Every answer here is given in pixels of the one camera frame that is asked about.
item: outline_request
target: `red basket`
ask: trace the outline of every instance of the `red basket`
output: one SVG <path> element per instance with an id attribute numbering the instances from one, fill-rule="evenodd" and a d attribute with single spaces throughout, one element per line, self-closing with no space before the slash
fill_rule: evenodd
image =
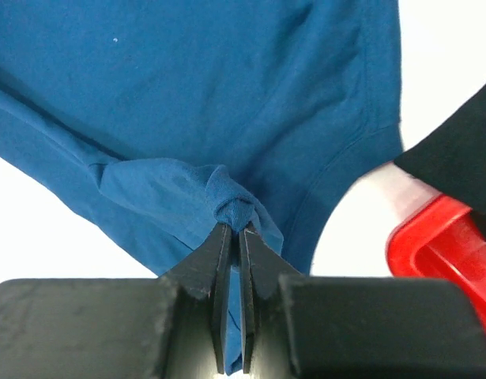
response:
<path id="1" fill-rule="evenodd" d="M 486 329 L 486 241 L 471 209 L 439 196 L 391 235 L 387 260 L 395 276 L 444 278 L 469 296 Z"/>

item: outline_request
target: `white table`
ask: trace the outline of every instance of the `white table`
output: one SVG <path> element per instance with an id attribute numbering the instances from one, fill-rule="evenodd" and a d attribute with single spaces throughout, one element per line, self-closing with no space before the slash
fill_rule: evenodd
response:
<path id="1" fill-rule="evenodd" d="M 486 82 L 486 0 L 401 0 L 401 29 L 401 135 L 410 148 Z M 313 275 L 390 275 L 390 232 L 435 194 L 392 164 L 361 178 L 323 231 Z M 25 277 L 154 275 L 0 159 L 0 283 Z"/>

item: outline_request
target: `red tray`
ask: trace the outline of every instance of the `red tray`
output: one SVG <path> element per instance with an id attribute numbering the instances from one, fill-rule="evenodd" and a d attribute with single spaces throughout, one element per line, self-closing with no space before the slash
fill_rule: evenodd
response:
<path id="1" fill-rule="evenodd" d="M 486 241 L 471 209 L 439 196 L 390 236 L 387 260 L 395 276 L 444 278 L 469 296 L 486 329 Z"/>

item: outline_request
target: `blue fabric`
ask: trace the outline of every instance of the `blue fabric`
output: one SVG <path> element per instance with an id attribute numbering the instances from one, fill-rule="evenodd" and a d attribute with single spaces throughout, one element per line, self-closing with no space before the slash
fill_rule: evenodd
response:
<path id="1" fill-rule="evenodd" d="M 157 275 L 249 221 L 308 272 L 400 85 L 397 0 L 0 0 L 0 156 Z"/>

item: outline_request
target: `wrinkled fabric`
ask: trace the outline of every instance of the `wrinkled fabric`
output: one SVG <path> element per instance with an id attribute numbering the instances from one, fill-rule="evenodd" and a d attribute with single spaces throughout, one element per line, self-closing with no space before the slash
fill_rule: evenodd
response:
<path id="1" fill-rule="evenodd" d="M 0 156 L 157 275 L 216 222 L 308 273 L 401 152 L 399 38 L 397 0 L 0 0 Z"/>

